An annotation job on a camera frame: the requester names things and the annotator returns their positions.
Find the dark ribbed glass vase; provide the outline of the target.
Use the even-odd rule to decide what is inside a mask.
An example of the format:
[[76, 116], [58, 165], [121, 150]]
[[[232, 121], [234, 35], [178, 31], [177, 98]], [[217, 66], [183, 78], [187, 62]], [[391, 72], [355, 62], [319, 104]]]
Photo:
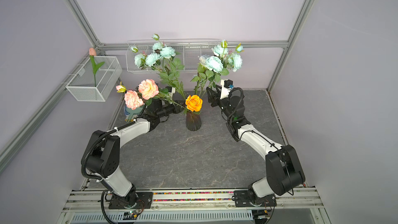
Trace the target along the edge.
[[202, 126], [201, 116], [193, 112], [187, 112], [186, 127], [190, 131], [197, 131]]

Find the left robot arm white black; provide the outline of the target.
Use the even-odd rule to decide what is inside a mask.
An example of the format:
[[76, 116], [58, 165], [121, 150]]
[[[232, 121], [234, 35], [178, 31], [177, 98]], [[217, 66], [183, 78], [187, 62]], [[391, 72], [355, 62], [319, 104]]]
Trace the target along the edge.
[[113, 194], [113, 199], [122, 202], [125, 207], [134, 207], [138, 201], [136, 187], [120, 169], [120, 149], [140, 135], [154, 130], [162, 117], [179, 114], [183, 109], [182, 101], [163, 105], [160, 100], [155, 100], [145, 106], [132, 122], [110, 131], [93, 132], [81, 159], [83, 177], [97, 180]]

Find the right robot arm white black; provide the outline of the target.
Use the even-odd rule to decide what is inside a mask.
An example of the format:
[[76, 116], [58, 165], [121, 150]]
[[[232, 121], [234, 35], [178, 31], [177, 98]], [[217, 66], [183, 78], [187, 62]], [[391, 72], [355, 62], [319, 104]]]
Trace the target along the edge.
[[247, 120], [242, 88], [217, 86], [215, 90], [207, 87], [206, 91], [211, 106], [221, 109], [232, 138], [248, 144], [265, 161], [265, 177], [248, 186], [245, 200], [259, 206], [273, 195], [289, 193], [293, 196], [293, 189], [306, 181], [294, 147], [274, 142]]

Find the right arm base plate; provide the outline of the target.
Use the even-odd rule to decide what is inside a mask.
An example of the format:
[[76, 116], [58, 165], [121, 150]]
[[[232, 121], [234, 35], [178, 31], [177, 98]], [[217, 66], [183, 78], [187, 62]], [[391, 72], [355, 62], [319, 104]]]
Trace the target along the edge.
[[275, 207], [277, 205], [275, 195], [259, 198], [251, 189], [236, 190], [231, 199], [236, 207]]

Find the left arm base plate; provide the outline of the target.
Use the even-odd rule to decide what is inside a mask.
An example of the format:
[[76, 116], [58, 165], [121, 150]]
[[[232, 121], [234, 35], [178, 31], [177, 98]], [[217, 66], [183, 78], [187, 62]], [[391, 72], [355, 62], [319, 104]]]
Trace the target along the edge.
[[153, 193], [150, 191], [134, 192], [126, 197], [112, 196], [109, 209], [148, 209], [151, 208]]

